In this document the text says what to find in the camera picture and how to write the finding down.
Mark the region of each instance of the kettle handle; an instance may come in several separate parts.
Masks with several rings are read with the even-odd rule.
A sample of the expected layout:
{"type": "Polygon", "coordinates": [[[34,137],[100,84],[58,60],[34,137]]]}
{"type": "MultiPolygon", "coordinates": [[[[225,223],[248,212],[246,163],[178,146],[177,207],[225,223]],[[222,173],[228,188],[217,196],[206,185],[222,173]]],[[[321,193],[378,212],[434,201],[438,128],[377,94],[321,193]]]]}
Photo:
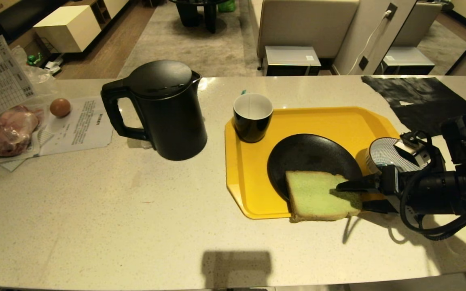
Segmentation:
{"type": "Polygon", "coordinates": [[[109,115],[109,120],[111,121],[112,127],[116,129],[119,135],[124,137],[130,137],[140,140],[149,140],[146,131],[148,129],[135,129],[133,127],[126,127],[123,123],[123,117],[118,108],[118,99],[127,97],[131,100],[134,105],[136,113],[141,119],[141,123],[144,123],[143,116],[138,110],[138,104],[135,98],[131,95],[131,92],[123,86],[123,80],[113,81],[111,83],[104,84],[102,86],[102,91],[100,92],[102,101],[104,102],[105,110],[107,115],[109,115]]]}

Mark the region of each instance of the raw meat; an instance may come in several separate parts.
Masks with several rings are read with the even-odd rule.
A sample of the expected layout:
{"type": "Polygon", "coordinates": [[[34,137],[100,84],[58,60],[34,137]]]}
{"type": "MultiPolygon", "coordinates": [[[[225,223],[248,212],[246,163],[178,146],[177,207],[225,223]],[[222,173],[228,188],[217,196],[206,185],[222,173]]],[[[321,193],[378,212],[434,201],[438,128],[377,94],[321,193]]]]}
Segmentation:
{"type": "Polygon", "coordinates": [[[37,115],[22,105],[5,111],[0,117],[0,156],[24,153],[38,124],[37,115]]]}

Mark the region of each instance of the gray rug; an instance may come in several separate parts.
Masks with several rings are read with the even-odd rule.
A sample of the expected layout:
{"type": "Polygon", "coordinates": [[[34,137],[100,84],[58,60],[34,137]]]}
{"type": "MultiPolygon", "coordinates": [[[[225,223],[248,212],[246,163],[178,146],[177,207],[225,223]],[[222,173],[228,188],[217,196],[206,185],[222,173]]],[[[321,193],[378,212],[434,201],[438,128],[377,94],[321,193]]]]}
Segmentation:
{"type": "Polygon", "coordinates": [[[466,41],[435,21],[417,48],[436,65],[429,74],[444,75],[466,50],[466,41]]]}
{"type": "Polygon", "coordinates": [[[157,59],[182,61],[203,77],[261,76],[256,70],[248,2],[237,0],[235,12],[217,13],[216,27],[214,34],[203,22],[198,27],[184,27],[174,3],[157,7],[118,78],[157,59]]]}

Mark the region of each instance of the wall outlet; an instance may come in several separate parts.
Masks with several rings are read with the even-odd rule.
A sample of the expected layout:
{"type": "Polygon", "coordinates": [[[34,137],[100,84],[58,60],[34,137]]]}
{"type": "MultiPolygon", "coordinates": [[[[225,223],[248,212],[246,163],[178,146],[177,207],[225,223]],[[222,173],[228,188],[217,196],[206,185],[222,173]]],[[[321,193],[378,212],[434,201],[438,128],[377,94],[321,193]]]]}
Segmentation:
{"type": "Polygon", "coordinates": [[[359,62],[359,68],[361,68],[361,70],[364,70],[366,69],[366,65],[368,64],[368,59],[366,59],[366,57],[362,57],[361,61],[359,62]]]}
{"type": "Polygon", "coordinates": [[[393,3],[390,3],[390,5],[388,6],[388,9],[386,9],[386,11],[391,11],[392,13],[390,15],[387,15],[386,18],[391,20],[396,12],[396,9],[398,7],[396,7],[396,5],[394,5],[393,3]]]}

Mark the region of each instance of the small black table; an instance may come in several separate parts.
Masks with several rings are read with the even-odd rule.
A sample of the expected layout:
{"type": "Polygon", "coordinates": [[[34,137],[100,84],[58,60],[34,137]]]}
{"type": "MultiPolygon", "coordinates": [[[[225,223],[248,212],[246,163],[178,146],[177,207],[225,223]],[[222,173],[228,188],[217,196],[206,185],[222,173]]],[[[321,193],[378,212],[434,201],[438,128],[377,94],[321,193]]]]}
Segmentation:
{"type": "Polygon", "coordinates": [[[199,13],[197,6],[204,7],[204,22],[206,28],[215,33],[215,20],[217,19],[217,4],[228,0],[170,0],[177,6],[179,17],[184,26],[199,26],[199,13]]]}

